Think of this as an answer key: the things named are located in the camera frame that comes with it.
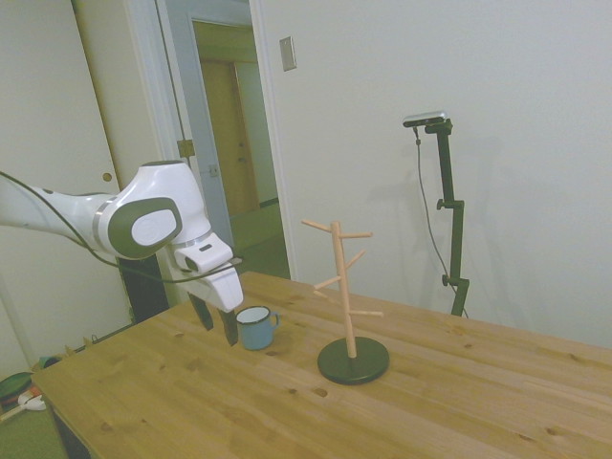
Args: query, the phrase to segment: floor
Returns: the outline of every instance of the floor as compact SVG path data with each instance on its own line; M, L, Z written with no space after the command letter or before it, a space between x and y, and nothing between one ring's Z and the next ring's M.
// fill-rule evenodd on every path
M47 411L24 411L0 424L2 459L65 459Z
M230 218L234 254L243 258L237 271L253 271L289 279L287 249L278 204Z

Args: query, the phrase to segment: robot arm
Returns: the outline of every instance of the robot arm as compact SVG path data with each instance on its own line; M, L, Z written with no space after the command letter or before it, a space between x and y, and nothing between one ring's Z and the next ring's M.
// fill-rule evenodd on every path
M83 247L120 258L142 259L165 248L173 261L175 281L189 292L196 311L210 329L206 303L221 312L230 344L237 340L233 310L243 300L231 248L211 231L200 189L189 167L180 161L140 167L117 196L71 196L0 177L0 225L64 235ZM53 211L55 208L75 232ZM211 270L221 272L188 281Z

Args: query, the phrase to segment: wooden mug stand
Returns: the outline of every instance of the wooden mug stand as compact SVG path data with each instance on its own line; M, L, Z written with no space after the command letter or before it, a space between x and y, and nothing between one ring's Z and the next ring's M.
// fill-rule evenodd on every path
M382 317L383 313L370 311L353 311L348 291L348 269L361 258L365 251L360 251L351 261L344 259L343 239L372 237L371 232L342 232L338 221L330 227L309 220L302 220L304 225L330 232L334 244L337 276L315 286L315 295L338 304L333 298L321 293L323 287L338 282L340 302L343 311L344 332L346 338L331 342L318 355L318 369L330 381L340 384L363 384L376 380L389 367L389 352L379 342L364 337L356 337L351 316Z

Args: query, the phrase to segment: cable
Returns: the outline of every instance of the cable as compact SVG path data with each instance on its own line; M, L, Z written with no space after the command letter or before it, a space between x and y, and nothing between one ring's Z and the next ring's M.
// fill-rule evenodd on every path
M421 195L423 196L423 204L425 206L425 215L426 215L426 219L427 219L427 230L429 231L429 237L431 239L431 243L433 244L433 249L436 250L436 254L438 255L438 259L440 260L440 263L442 263L442 268L444 269L444 274L447 277L450 277L448 275L448 270L447 270L447 265L444 262L444 259L442 259L442 255L440 254L440 251L438 250L438 245L436 244L436 240L433 237L433 231L431 230L431 221L429 220L429 209L427 207L427 197L425 196L425 189L423 188L423 176L421 174L421 139L419 139L419 130L417 129L417 127L413 127L412 130L414 131L414 135L417 138L417 169L419 171L419 186L421 187ZM455 294L457 295L457 289L455 289L454 285L450 285L450 288L455 292ZM468 311L466 311L466 308L463 308L464 313L466 313L466 318L470 318L470 316L468 316Z
M158 1L155 0L154 3L155 3L155 12L157 13L157 22L160 25L160 35L162 36L162 44L164 45L165 63L167 64L168 75L170 76L170 86L172 87L172 98L174 99L174 107L176 108L177 118L179 119L179 127L181 128L181 139L184 142L186 140L185 127L183 126L183 119L181 118L181 108L179 107L179 98L176 95L176 84L174 83L174 76L172 75L172 68L170 66L170 56L168 54L168 46L167 46L167 43L165 42L164 24L162 22L162 15L160 14L160 6L158 5ZM186 156L186 159L187 159L187 165L193 171L193 167L191 167L190 157Z
M96 258L96 260L104 263L105 265L112 266L113 268L117 268L120 271L126 271L128 273L138 274L138 275L141 275L143 277L147 277L149 279L155 280L157 282L162 282L164 284L182 284L184 282L190 282L192 280L202 279L204 277L208 277L208 276L213 275L213 274L222 273L223 271L232 269L234 266L236 266L237 264L242 262L242 260L240 258L234 257L234 258L232 258L229 261L230 262L230 266L226 266L225 268L221 268L219 270L213 270L213 271L210 271L210 272L205 273L205 274L195 275L193 277L187 277L185 279L180 279L180 280L164 279L163 277L157 277L155 275L151 275L149 273L145 273L145 272L142 272L140 270L134 270L133 268L128 268L128 267L119 265L117 263L110 262L108 260L105 260L101 256L99 256L91 248L91 246L87 243L87 241L85 241L85 239L80 235L80 233L77 231L77 229L75 227L73 227L73 225L49 201L47 201L44 197L42 197L35 189L31 188L30 186L24 184L23 182L19 181L18 179L15 179L11 175L9 175L6 172L3 172L1 170L0 170L0 176L2 176L4 178L6 178L7 180L9 180L9 181L11 181L11 182L21 186L22 188L24 188L27 191L29 191L36 198L38 198L40 201L42 201L43 204L45 206L47 206L51 210L51 212L53 212L57 216L57 218L59 218L62 221L62 223L64 223L64 225L66 225L66 227L68 227L68 229L76 236L78 241L74 241L74 242L76 242L83 249L85 249L89 253L91 253Z

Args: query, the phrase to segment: blue enamel mug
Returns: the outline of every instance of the blue enamel mug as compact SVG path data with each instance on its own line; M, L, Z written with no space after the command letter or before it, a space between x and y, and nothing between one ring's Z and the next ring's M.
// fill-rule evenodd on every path
M278 313L273 313L266 306L251 306L243 309L236 316L238 333L245 349L255 351L270 345L274 330L280 325Z

